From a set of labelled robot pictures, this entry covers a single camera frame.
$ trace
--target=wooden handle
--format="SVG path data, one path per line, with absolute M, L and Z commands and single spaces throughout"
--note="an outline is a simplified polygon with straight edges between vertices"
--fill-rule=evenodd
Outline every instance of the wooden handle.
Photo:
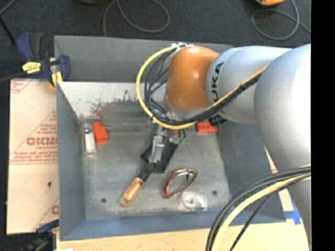
M 119 200 L 119 203 L 123 207 L 129 206 L 131 201 L 134 199 L 135 195 L 140 191 L 143 187 L 144 181 L 139 177 L 135 178 L 129 188 L 126 190 L 124 195 Z

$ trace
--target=wooden surface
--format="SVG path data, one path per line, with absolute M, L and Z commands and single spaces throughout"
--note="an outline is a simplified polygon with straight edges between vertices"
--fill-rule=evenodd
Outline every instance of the wooden surface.
M 231 226 L 221 242 L 220 251 L 229 250 L 242 226 Z M 208 229 L 173 233 L 88 239 L 57 242 L 57 248 L 66 251 L 204 251 Z M 257 251 L 308 251 L 304 227 L 293 221 L 250 225 L 234 249 Z

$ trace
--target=blue clamp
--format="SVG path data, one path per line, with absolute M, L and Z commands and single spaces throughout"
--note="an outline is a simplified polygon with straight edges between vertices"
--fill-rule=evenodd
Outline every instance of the blue clamp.
M 57 73 L 59 74 L 60 72 L 62 80 L 66 81 L 70 75 L 70 58 L 68 55 L 60 55 L 57 60 L 50 63 L 46 60 L 42 60 L 39 54 L 42 37 L 42 33 L 35 33 L 32 35 L 30 33 L 25 33 L 16 40 L 19 52 L 26 59 L 23 71 L 27 78 L 47 79 L 55 86 L 54 73 L 50 68 L 58 65 L 59 70 Z

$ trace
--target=yellow cable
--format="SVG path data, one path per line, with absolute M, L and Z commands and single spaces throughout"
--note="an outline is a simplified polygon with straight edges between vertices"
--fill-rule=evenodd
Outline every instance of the yellow cable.
M 308 174 L 304 174 L 302 176 L 298 176 L 298 177 L 293 177 L 284 181 L 280 181 L 277 182 L 257 193 L 255 193 L 254 195 L 250 196 L 249 198 L 245 199 L 245 201 L 241 202 L 237 207 L 234 208 L 234 210 L 227 216 L 227 218 L 225 219 L 225 221 L 222 223 L 222 225 L 220 226 L 214 242 L 213 242 L 213 246 L 211 248 L 211 251 L 217 251 L 219 248 L 219 244 L 221 242 L 221 239 L 223 238 L 223 235 L 226 231 L 226 229 L 228 228 L 228 226 L 230 225 L 230 223 L 234 220 L 234 218 L 241 212 L 243 211 L 243 209 L 245 209 L 247 206 L 249 206 L 250 204 L 252 204 L 253 202 L 255 202 L 256 200 L 274 192 L 277 191 L 278 189 L 286 186 L 287 184 L 290 184 L 300 178 L 306 177 Z
M 162 127 L 164 128 L 167 128 L 167 129 L 174 129 L 174 130 L 179 130 L 179 129 L 185 129 L 185 128 L 188 128 L 192 125 L 194 125 L 197 121 L 194 121 L 194 122 L 189 122 L 189 123 L 185 123 L 185 124 L 181 124 L 181 125 L 169 125 L 169 124 L 166 124 L 160 120 L 158 120 L 154 115 L 153 113 L 148 109 L 148 107 L 146 106 L 146 104 L 144 103 L 143 99 L 142 99 L 142 96 L 141 96 L 141 91 L 140 91 L 140 82 L 141 82 L 141 78 L 142 78 L 142 75 L 143 75 L 143 72 L 144 70 L 146 69 L 146 67 L 155 59 L 157 58 L 158 56 L 160 56 L 161 54 L 164 54 L 170 50 L 173 50 L 173 49 L 176 49 L 177 47 L 175 46 L 171 46 L 171 47 L 168 47 L 168 48 L 164 48 L 158 52 L 156 52 L 154 55 L 152 55 L 151 57 L 149 57 L 145 63 L 142 65 L 138 75 L 137 75 L 137 79 L 136 79 L 136 94 L 137 94 L 137 97 L 138 97 L 138 100 L 140 102 L 140 105 L 142 106 L 143 110 L 147 113 L 147 115 L 149 115 L 150 118 L 152 118 L 152 120 L 154 120 L 157 124 L 161 125 Z M 259 71 L 257 71 L 255 74 L 253 74 L 252 76 L 250 76 L 248 79 L 246 79 L 241 85 L 244 85 L 245 83 L 247 83 L 249 80 L 253 79 L 254 77 L 260 75 L 265 69 L 267 68 L 267 66 L 261 68 Z M 219 103 L 221 103 L 223 100 L 225 100 L 228 96 L 230 96 L 233 92 L 235 92 L 237 89 L 240 88 L 240 85 L 235 87 L 231 92 L 229 92 L 228 94 L 226 94 L 225 96 L 223 96 L 222 98 L 220 98 L 217 102 L 215 102 L 213 105 L 211 105 L 210 107 L 208 107 L 206 109 L 209 110 L 209 109 L 212 109 L 213 107 L 215 107 L 216 105 L 218 105 Z

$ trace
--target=red object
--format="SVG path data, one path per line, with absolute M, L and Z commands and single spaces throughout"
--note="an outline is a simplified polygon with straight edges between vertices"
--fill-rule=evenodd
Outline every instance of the red object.
M 93 123 L 92 127 L 93 127 L 95 143 L 98 144 L 106 142 L 108 139 L 108 135 L 103 124 L 101 122 L 96 121 Z
M 218 132 L 218 126 L 212 126 L 208 121 L 202 121 L 196 123 L 196 129 L 198 133 L 216 133 Z

